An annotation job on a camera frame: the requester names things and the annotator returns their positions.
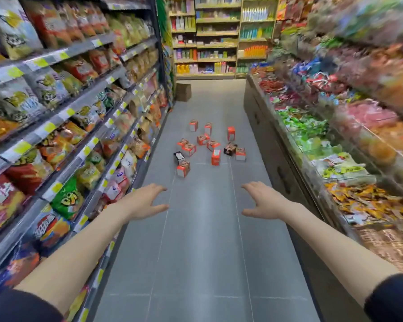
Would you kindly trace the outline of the person's left hand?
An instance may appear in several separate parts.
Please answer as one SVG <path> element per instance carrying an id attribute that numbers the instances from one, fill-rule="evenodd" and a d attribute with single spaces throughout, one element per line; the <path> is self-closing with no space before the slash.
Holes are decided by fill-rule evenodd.
<path id="1" fill-rule="evenodd" d="M 133 220 L 149 218 L 147 217 L 149 206 L 155 206 L 153 203 L 158 195 L 166 190 L 166 187 L 152 183 L 139 189 L 135 189 L 128 195 L 124 196 L 116 203 L 122 222 L 128 223 Z"/>

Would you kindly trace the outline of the person's right hand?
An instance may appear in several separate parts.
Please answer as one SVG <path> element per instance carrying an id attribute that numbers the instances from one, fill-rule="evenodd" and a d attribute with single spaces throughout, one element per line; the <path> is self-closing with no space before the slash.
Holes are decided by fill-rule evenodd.
<path id="1" fill-rule="evenodd" d="M 262 182 L 249 182 L 241 187 L 250 195 L 255 207 L 263 211 L 263 219 L 282 219 L 293 208 L 293 202 Z"/>

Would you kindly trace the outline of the person's right forearm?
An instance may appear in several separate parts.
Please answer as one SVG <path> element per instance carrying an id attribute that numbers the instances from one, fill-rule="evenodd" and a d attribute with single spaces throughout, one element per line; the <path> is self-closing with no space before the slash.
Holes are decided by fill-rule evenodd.
<path id="1" fill-rule="evenodd" d="M 279 216 L 361 306 L 381 282 L 399 274 L 394 265 L 318 219 L 299 203 L 284 200 Z"/>

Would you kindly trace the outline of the person's left forearm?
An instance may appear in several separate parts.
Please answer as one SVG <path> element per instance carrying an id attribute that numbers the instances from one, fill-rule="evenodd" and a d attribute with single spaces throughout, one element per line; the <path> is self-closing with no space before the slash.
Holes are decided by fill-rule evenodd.
<path id="1" fill-rule="evenodd" d="M 106 207 L 81 232 L 43 260 L 16 290 L 45 300 L 59 313 L 68 311 L 115 234 L 129 221 L 131 207 Z"/>

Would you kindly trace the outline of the candy display shelf unit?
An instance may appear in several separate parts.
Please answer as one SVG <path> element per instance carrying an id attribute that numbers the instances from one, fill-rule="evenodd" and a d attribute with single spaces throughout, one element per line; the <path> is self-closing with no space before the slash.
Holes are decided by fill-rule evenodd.
<path id="1" fill-rule="evenodd" d="M 403 0 L 318 0 L 247 76 L 244 109 L 273 187 L 403 273 L 403 221 L 349 225 L 325 184 L 376 184 L 403 198 Z M 347 104 L 372 99 L 398 115 L 367 128 Z M 275 110 L 328 120 L 331 148 L 301 151 Z"/>

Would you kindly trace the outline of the pile of small orange boxes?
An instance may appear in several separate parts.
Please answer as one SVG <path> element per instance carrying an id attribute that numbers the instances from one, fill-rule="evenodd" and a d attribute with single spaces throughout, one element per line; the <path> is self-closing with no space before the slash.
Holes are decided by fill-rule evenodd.
<path id="1" fill-rule="evenodd" d="M 227 127 L 226 141 L 226 144 L 229 142 L 237 144 L 236 129 L 234 126 Z M 180 151 L 184 155 L 185 161 L 183 161 L 181 165 L 177 166 L 178 176 L 185 178 L 188 175 L 191 169 L 191 163 L 189 160 L 197 152 L 198 148 L 207 149 L 210 152 L 210 164 L 212 166 L 219 166 L 221 163 L 221 156 L 227 156 L 223 153 L 223 148 L 226 146 L 226 144 L 222 146 L 218 140 L 213 138 L 213 123 L 211 122 L 208 122 L 204 125 L 203 134 L 200 134 L 196 137 L 196 144 L 192 144 L 188 139 L 182 138 L 177 142 L 177 151 Z M 238 145 L 236 154 L 231 158 L 234 158 L 237 161 L 246 161 L 246 148 Z"/>

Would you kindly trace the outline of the green snack bag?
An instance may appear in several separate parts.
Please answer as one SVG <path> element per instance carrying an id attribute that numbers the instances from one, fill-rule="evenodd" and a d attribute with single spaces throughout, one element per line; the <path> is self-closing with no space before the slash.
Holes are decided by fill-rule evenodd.
<path id="1" fill-rule="evenodd" d="M 62 217 L 73 221 L 83 202 L 84 197 L 79 190 L 77 178 L 72 176 L 50 202 L 50 205 Z"/>

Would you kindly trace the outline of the heap of green candy packets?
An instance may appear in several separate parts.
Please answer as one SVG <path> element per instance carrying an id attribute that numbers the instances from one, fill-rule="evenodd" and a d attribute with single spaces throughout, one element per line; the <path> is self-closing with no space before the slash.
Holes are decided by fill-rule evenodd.
<path id="1" fill-rule="evenodd" d="M 329 123 L 302 108 L 286 106 L 275 110 L 285 129 L 301 151 L 315 151 L 331 148 L 327 138 Z"/>

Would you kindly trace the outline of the heap of yellow orange candy packets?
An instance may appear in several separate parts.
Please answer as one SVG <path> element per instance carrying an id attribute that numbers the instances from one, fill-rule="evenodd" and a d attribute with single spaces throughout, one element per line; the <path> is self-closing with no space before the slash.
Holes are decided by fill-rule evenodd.
<path id="1" fill-rule="evenodd" d="M 376 184 L 346 185 L 330 182 L 324 186 L 333 208 L 349 225 L 403 221 L 403 198 L 391 195 Z"/>

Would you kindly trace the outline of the brown cardboard carton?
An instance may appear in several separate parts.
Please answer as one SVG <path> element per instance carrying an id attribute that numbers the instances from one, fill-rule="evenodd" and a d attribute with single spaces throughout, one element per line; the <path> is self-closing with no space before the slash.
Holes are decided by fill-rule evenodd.
<path id="1" fill-rule="evenodd" d="M 191 84 L 177 83 L 176 84 L 176 100 L 180 102 L 188 102 L 192 97 Z"/>

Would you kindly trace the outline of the heap of pink candy packets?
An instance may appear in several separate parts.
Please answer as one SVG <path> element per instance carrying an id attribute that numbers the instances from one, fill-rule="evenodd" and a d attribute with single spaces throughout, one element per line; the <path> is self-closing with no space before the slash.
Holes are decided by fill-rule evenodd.
<path id="1" fill-rule="evenodd" d="M 372 99 L 364 99 L 347 104 L 348 115 L 367 128 L 381 128 L 394 125 L 398 115 L 379 105 Z"/>

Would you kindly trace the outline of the row of orange bottles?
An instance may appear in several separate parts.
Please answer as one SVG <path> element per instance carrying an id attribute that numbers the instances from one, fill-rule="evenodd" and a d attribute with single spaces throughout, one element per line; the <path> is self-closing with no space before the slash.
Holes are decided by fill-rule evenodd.
<path id="1" fill-rule="evenodd" d="M 243 50 L 243 59 L 265 59 L 267 56 L 268 46 L 265 44 L 254 44 Z"/>

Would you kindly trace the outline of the person's right dark sleeve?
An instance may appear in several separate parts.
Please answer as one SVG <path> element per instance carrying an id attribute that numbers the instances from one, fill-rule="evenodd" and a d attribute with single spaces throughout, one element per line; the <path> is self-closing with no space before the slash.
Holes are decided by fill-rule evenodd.
<path id="1" fill-rule="evenodd" d="M 364 303 L 364 312 L 372 322 L 403 322 L 403 273 L 376 286 Z"/>

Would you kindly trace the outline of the person's dark sleeve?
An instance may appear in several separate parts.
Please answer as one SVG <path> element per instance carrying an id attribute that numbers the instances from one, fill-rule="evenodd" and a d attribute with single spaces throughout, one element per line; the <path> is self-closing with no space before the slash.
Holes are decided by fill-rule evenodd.
<path id="1" fill-rule="evenodd" d="M 376 286 L 364 303 L 364 312 L 372 322 L 403 322 L 403 273 Z"/>
<path id="2" fill-rule="evenodd" d="M 52 304 L 24 291 L 8 290 L 0 294 L 0 322 L 65 322 Z"/>

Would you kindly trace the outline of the person's left dark sleeve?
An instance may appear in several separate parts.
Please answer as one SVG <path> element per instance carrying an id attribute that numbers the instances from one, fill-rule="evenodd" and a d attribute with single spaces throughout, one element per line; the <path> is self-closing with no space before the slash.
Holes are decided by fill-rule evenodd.
<path id="1" fill-rule="evenodd" d="M 8 290 L 0 294 L 0 322 L 65 322 L 52 304 L 24 291 Z"/>

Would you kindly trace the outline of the wooden shelf unit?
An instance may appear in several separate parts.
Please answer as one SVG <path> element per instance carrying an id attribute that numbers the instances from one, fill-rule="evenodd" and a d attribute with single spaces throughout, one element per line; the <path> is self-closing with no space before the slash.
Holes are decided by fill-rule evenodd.
<path id="1" fill-rule="evenodd" d="M 280 0 L 164 0 L 171 31 L 174 71 L 190 64 L 178 80 L 244 78 L 253 64 L 268 57 Z M 267 21 L 242 22 L 242 9 L 268 7 Z M 243 59 L 243 50 L 267 45 L 265 59 Z"/>

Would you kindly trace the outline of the grey metal shelf unit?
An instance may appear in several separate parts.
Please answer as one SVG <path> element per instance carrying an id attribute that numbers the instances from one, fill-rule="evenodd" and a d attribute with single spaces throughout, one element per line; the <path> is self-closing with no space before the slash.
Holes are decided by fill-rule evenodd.
<path id="1" fill-rule="evenodd" d="M 157 21 L 151 14 L 151 12 L 155 13 L 156 10 L 151 7 L 151 2 L 146 0 L 82 1 L 97 3 L 105 15 L 116 13 L 134 14 L 149 22 L 152 36 L 157 38 L 159 61 Z M 64 150 L 52 150 L 47 146 L 47 149 L 42 151 L 42 154 L 46 155 L 46 159 L 38 158 L 34 168 L 31 166 L 21 169 L 11 168 L 14 165 L 19 165 L 16 162 L 23 156 L 23 153 L 40 140 L 37 138 L 37 136 L 40 136 L 40 127 L 46 121 L 52 121 L 57 124 L 59 122 L 58 113 L 68 106 L 77 104 L 89 106 L 93 102 L 96 103 L 96 96 L 108 86 L 108 75 L 112 74 L 117 79 L 114 86 L 119 87 L 120 93 L 118 95 L 120 96 L 123 96 L 130 87 L 130 79 L 136 77 L 135 71 L 130 68 L 129 64 L 125 63 L 127 59 L 123 58 L 123 54 L 132 47 L 124 49 L 123 52 L 117 52 L 115 42 L 116 36 L 111 31 L 88 38 L 83 42 L 74 42 L 59 49 L 49 49 L 44 46 L 45 48 L 39 53 L 34 53 L 21 61 L 0 63 L 0 84 L 17 76 L 50 66 L 59 74 L 70 95 L 70 98 L 58 105 L 54 110 L 48 110 L 27 122 L 18 123 L 0 116 L 0 259 L 7 257 L 7 254 L 3 253 L 5 249 L 3 239 L 15 224 L 17 217 L 22 214 L 29 204 L 33 203 L 34 190 L 41 186 L 42 182 L 46 181 L 49 173 L 57 171 L 56 166 L 60 160 L 69 155 L 73 149 L 71 145 L 64 146 Z M 142 126 L 142 132 L 139 134 L 142 142 L 130 147 L 131 150 L 135 150 L 135 154 L 141 160 L 139 166 L 140 164 L 145 164 L 149 158 L 152 136 L 155 136 L 157 128 L 161 127 L 162 115 L 165 113 L 165 110 L 161 109 L 161 107 L 167 106 L 167 96 L 165 96 L 165 89 L 159 77 L 160 72 L 159 63 L 157 82 L 158 85 L 162 85 L 163 91 L 154 103 L 154 110 L 148 114 L 149 121 Z M 134 183 L 124 193 L 124 196 L 129 191 L 133 191 Z M 91 297 L 95 295 L 99 288 L 110 252 L 117 237 L 118 234 L 116 233 L 70 308 L 63 314 L 65 322 L 85 322 L 91 305 Z"/>

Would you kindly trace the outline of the row of white yellow snack bags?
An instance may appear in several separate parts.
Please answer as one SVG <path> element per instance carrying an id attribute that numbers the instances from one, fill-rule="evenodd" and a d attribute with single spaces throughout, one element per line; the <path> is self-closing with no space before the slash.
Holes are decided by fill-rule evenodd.
<path id="1" fill-rule="evenodd" d="M 45 47 L 19 0 L 0 0 L 0 63 L 21 61 Z M 0 84 L 0 116 L 23 123 L 70 98 L 50 66 Z"/>

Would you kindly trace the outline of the row of yellow green snack bags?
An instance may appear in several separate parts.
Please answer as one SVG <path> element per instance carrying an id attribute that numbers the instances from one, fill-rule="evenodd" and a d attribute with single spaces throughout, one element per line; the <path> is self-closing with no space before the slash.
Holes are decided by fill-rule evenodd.
<path id="1" fill-rule="evenodd" d="M 152 36 L 150 23 L 134 14 L 106 14 L 106 20 L 116 36 L 114 45 L 117 52 L 123 52 Z"/>

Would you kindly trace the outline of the row of white bottles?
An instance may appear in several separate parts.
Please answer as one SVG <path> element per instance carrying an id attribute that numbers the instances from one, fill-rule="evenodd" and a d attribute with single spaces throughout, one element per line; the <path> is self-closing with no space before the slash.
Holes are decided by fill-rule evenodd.
<path id="1" fill-rule="evenodd" d="M 267 21 L 269 17 L 268 7 L 252 7 L 242 9 L 242 22 L 256 22 L 256 21 Z"/>

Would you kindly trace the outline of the row of red orange snack bags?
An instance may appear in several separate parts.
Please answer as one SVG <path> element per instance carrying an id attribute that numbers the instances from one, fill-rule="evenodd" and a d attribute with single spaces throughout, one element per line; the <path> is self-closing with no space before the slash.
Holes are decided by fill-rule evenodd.
<path id="1" fill-rule="evenodd" d="M 105 14 L 93 1 L 21 0 L 21 4 L 41 42 L 49 49 L 111 32 Z"/>

